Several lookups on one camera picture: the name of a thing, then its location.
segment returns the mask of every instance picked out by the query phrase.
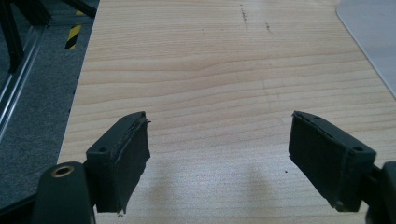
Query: screw hole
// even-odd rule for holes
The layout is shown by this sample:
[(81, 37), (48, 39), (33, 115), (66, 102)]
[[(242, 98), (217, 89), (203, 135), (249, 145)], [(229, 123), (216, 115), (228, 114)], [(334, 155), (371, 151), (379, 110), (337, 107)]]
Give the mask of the screw hole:
[(52, 171), (51, 175), (53, 177), (63, 177), (66, 175), (70, 175), (74, 171), (73, 166), (61, 166), (54, 171)]
[(352, 149), (355, 151), (363, 151), (363, 148), (361, 148), (361, 147), (353, 147)]
[(99, 151), (99, 152), (106, 152), (106, 151), (107, 151), (107, 148), (105, 148), (105, 147), (99, 147), (98, 151)]

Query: wooden tabletop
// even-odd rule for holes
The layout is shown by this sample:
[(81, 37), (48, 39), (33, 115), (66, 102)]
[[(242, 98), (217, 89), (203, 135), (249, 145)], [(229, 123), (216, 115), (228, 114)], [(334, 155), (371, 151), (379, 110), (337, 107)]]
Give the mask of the wooden tabletop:
[(316, 114), (396, 161), (396, 104), (338, 0), (101, 0), (59, 162), (147, 111), (151, 159), (104, 223), (364, 223), (291, 162), (291, 114)]

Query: gray carpet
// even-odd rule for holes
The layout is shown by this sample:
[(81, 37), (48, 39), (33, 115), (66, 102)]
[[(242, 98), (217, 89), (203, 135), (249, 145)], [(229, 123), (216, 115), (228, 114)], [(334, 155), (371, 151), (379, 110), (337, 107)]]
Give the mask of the gray carpet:
[[(97, 7), (98, 1), (86, 1)], [(74, 15), (59, 0), (45, 0), (51, 15)], [(41, 174), (55, 165), (64, 138), (92, 26), (82, 25), (76, 49), (65, 49), (71, 25), (51, 26), (35, 59), (21, 97), (0, 143), (0, 208), (35, 193)], [(26, 33), (25, 23), (21, 31)], [(7, 73), (8, 56), (0, 35), (0, 76)]]

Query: hazard tape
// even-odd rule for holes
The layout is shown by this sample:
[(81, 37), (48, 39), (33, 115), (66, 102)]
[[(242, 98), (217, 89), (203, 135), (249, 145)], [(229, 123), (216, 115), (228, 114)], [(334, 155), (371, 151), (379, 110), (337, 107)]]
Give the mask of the hazard tape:
[[(83, 13), (77, 11), (76, 15), (83, 15)], [(77, 38), (80, 31), (81, 31), (81, 25), (74, 25), (70, 28), (69, 37), (67, 38), (66, 46), (64, 46), (65, 49), (76, 48)]]

